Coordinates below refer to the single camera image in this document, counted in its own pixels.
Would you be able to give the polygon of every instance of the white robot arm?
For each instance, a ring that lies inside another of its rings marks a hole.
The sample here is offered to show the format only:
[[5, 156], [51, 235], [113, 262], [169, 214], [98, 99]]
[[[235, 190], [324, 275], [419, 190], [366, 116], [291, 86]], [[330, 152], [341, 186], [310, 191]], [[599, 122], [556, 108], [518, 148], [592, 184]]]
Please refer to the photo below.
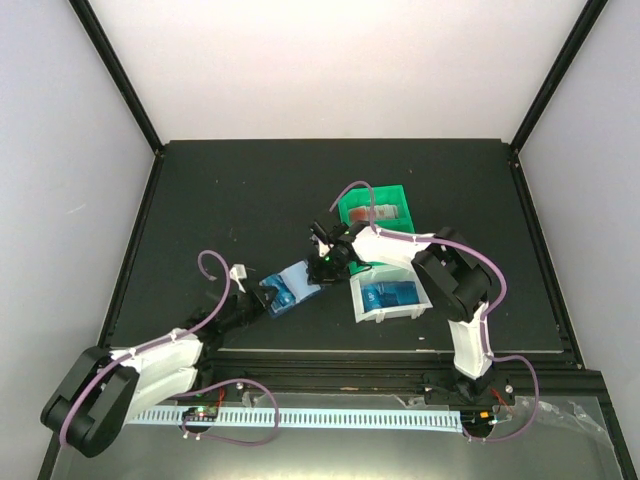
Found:
[[438, 239], [464, 243], [460, 235], [451, 229], [437, 236], [397, 234], [364, 222], [349, 227], [330, 212], [321, 214], [311, 229], [318, 248], [309, 258], [311, 282], [333, 284], [348, 278], [351, 261], [415, 271], [434, 308], [448, 320], [455, 368], [471, 380], [485, 375], [493, 357], [484, 315], [490, 277], [475, 258], [438, 244]]

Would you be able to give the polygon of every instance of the white cable tray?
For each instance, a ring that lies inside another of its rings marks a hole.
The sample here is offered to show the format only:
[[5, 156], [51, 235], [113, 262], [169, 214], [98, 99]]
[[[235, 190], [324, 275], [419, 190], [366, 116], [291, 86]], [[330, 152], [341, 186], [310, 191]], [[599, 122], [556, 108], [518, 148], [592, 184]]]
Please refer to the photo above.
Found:
[[[134, 425], [181, 425], [191, 407], [158, 405], [129, 422]], [[273, 408], [221, 407], [215, 422], [188, 421], [187, 425], [218, 427], [271, 427]], [[375, 430], [431, 430], [461, 433], [459, 412], [434, 410], [342, 410], [281, 408], [281, 428], [345, 428]]]

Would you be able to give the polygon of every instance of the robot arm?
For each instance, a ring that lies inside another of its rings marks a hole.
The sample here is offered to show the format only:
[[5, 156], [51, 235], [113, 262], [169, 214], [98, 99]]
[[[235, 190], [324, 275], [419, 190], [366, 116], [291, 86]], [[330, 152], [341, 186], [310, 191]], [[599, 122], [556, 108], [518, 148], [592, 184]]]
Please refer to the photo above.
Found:
[[415, 271], [436, 311], [448, 320], [456, 370], [473, 381], [485, 375], [493, 357], [483, 315], [491, 280], [476, 258], [437, 243], [444, 239], [464, 244], [458, 233], [446, 228], [437, 235], [386, 236], [365, 222], [349, 227], [328, 211], [311, 230], [317, 245], [308, 259], [311, 282], [331, 285], [349, 278], [352, 261]]
[[256, 321], [277, 294], [275, 288], [242, 280], [238, 279], [241, 292], [229, 297], [218, 315], [195, 333], [180, 335], [206, 317], [206, 312], [192, 317], [183, 328], [174, 329], [173, 341], [142, 353], [100, 347], [85, 350], [47, 402], [40, 421], [59, 434], [72, 405], [98, 371], [127, 353], [133, 353], [133, 357], [104, 378], [71, 420], [66, 440], [86, 457], [103, 452], [122, 426], [144, 410], [174, 395], [212, 384], [211, 370], [199, 365], [208, 363], [228, 331]]

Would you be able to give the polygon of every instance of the white backdrop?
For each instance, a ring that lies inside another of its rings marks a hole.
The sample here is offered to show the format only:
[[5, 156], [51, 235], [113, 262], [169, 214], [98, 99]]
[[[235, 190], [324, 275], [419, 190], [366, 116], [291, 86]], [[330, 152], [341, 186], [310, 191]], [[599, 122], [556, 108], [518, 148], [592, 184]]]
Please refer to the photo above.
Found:
[[93, 0], [163, 142], [510, 141], [585, 0]]

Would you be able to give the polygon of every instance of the white wall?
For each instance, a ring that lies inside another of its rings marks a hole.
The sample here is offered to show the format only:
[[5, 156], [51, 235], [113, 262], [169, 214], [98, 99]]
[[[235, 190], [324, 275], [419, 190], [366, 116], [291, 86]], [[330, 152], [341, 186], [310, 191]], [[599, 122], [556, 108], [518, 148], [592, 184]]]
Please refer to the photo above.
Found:
[[587, 365], [640, 469], [640, 3], [609, 2], [522, 154]]
[[92, 0], [163, 141], [510, 141], [585, 0]]
[[69, 3], [2, 2], [2, 478], [36, 478], [40, 411], [96, 341], [151, 162]]

